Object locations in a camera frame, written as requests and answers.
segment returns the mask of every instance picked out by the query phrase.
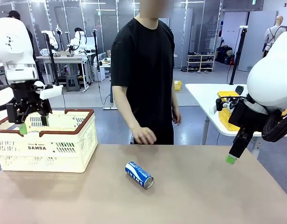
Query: white shirt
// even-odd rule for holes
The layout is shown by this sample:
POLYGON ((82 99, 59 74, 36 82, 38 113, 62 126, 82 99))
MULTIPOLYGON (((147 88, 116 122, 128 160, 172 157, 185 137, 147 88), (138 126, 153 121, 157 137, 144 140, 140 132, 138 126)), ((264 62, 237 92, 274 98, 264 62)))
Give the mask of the white shirt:
POLYGON ((265 43, 267 43, 265 50, 270 50, 278 37, 285 31, 286 29, 280 26, 273 26, 271 28, 268 28, 265 33, 265 43))

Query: blue can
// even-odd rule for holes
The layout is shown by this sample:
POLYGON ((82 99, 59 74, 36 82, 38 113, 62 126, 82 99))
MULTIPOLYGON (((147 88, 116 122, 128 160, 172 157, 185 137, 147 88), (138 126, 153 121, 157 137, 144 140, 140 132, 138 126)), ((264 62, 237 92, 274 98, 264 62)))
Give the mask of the blue can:
POLYGON ((125 171, 145 189, 148 189, 153 185, 154 178, 140 168, 135 162, 128 162, 125 171))

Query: yellow basket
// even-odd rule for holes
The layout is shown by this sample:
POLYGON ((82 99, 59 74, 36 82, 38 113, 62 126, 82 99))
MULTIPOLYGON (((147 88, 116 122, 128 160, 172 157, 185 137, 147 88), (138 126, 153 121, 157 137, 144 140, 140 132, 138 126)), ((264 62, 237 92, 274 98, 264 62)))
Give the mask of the yellow basket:
POLYGON ((182 86, 181 81, 175 80, 174 85, 175 85, 175 90, 178 90, 178 91, 181 90, 181 86, 182 86))
MULTIPOLYGON (((228 96, 238 96, 238 94, 234 91, 219 91, 217 93, 219 97, 228 97, 228 96)), ((222 111, 219 111, 219 119, 221 123, 227 128, 229 131, 238 131, 240 128, 228 123, 229 118, 231 117, 231 112, 227 108, 223 108, 222 111)))

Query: gray floor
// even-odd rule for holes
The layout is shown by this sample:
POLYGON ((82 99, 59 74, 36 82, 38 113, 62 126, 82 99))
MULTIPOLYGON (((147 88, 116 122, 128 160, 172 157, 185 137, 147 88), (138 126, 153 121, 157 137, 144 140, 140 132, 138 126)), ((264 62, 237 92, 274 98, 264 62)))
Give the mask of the gray floor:
MULTIPOLYGON (((100 144, 129 144, 131 132, 118 111, 94 108, 96 131, 100 144)), ((199 145, 202 138, 205 114, 198 106, 182 106, 183 123, 174 126, 176 145, 199 145)), ((216 145, 219 133, 212 123, 209 126, 207 145, 216 145)), ((232 145, 233 137, 220 135, 218 145, 232 145)), ((277 143, 264 142, 259 161, 287 193, 287 138, 277 143)))
MULTIPOLYGON (((229 72, 229 80, 232 74, 232 67, 229 72)), ((182 81, 181 91, 176 91, 176 96, 180 106, 196 106, 198 105, 196 100, 191 96, 191 94, 185 88, 187 83, 226 83, 227 72, 229 69, 228 65, 215 63, 214 72, 209 72, 207 74, 196 72, 181 72, 174 71, 174 80, 182 81)), ((236 84, 245 84, 247 81, 247 72, 237 71, 234 83, 236 84)), ((152 81, 151 77, 147 77, 147 83, 152 81)), ((103 102, 105 98, 110 94, 110 81, 109 78, 103 80, 100 84, 100 93, 103 102)), ((92 83, 90 88, 84 93, 80 92, 66 92, 65 88, 63 89, 64 98, 66 107, 104 107, 101 103, 101 98, 99 94, 98 83, 92 83)), ((50 99, 51 106, 53 108, 63 108, 64 99, 63 96, 58 96, 50 99)), ((106 100, 105 106, 112 106, 109 102, 109 98, 106 100)))

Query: cream-colored basket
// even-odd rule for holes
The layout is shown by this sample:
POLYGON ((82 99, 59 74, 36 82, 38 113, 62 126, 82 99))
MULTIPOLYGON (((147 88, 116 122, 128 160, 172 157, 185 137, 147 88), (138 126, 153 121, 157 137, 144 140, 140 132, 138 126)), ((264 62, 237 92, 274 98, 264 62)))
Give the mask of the cream-colored basket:
POLYGON ((49 126, 38 113, 26 119, 27 134, 5 118, 0 121, 2 170, 72 172, 85 171, 97 147, 93 110, 53 111, 49 126))

